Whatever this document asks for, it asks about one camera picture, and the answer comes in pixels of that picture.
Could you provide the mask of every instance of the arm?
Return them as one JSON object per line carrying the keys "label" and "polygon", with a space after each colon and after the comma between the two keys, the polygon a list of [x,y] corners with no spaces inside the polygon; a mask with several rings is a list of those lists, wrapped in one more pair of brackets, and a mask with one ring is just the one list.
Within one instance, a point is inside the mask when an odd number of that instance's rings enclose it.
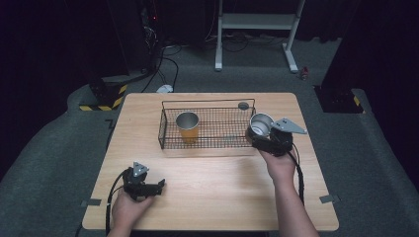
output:
{"label": "arm", "polygon": [[112,207],[112,218],[114,228],[108,237],[127,237],[129,236],[135,222],[153,204],[154,197],[148,197],[138,202],[134,201],[123,189],[118,192],[117,200]]}
{"label": "arm", "polygon": [[260,151],[274,181],[281,236],[319,236],[293,186],[295,164],[287,154],[275,157]]}

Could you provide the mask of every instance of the gray carpet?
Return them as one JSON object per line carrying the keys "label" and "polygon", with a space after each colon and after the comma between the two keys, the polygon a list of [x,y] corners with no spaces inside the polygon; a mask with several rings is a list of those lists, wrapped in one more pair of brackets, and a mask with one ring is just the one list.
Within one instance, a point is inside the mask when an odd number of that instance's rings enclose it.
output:
{"label": "gray carpet", "polygon": [[[354,90],[365,114],[325,114],[317,101],[312,86],[321,84],[338,45],[317,39],[294,43],[297,65],[309,69],[305,81],[290,74],[279,44],[225,50],[221,72],[213,71],[214,49],[177,52],[173,47],[165,53],[179,65],[175,93],[296,94],[326,185],[341,199],[334,204],[339,229],[321,236],[419,236],[418,193],[385,141],[364,92]],[[224,46],[234,50],[242,45]],[[175,71],[171,61],[163,61],[161,72],[169,84]],[[126,92],[140,92],[147,80],[129,84]],[[161,85],[156,76],[145,92]],[[115,124],[120,112],[79,111],[87,89],[68,98],[67,112],[33,137],[0,184],[1,237],[76,234],[86,209],[81,203],[90,198],[106,154],[111,132],[106,119]],[[105,231],[82,228],[79,236],[105,236]]]}

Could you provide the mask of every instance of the cup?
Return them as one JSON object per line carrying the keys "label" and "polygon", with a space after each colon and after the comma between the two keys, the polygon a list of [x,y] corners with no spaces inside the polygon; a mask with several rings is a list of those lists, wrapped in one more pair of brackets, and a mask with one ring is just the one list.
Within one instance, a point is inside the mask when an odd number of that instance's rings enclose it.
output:
{"label": "cup", "polygon": [[250,119],[249,130],[253,134],[268,136],[274,120],[266,114],[256,114]]}
{"label": "cup", "polygon": [[176,117],[176,125],[185,143],[195,143],[198,139],[200,118],[193,112],[182,112]]}

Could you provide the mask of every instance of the black wire basket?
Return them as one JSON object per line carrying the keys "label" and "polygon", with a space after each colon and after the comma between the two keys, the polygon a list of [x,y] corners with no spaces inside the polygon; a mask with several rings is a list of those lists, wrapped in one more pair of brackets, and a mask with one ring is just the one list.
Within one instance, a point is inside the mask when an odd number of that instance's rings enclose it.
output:
{"label": "black wire basket", "polygon": [[[250,147],[245,132],[256,113],[254,99],[211,101],[163,101],[158,140],[161,149]],[[184,142],[176,117],[193,112],[199,117],[199,135]]]}

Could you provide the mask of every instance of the tabletop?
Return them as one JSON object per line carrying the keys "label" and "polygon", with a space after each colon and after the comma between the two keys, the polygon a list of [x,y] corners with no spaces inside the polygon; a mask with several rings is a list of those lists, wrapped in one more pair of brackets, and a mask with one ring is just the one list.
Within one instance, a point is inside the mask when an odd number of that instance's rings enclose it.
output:
{"label": "tabletop", "polygon": [[[91,196],[100,199],[101,204],[87,207],[83,227],[105,229],[111,186],[136,161],[149,168],[146,184],[165,179],[166,185],[135,229],[278,230],[274,186],[256,149],[162,149],[158,141],[163,101],[241,99],[254,99],[257,113],[274,120],[288,118],[306,128],[292,93],[128,94]],[[336,230],[339,222],[333,204],[319,199],[329,193],[309,131],[295,133],[293,143],[300,156],[307,213],[317,230]],[[297,187],[296,175],[294,184]]]}

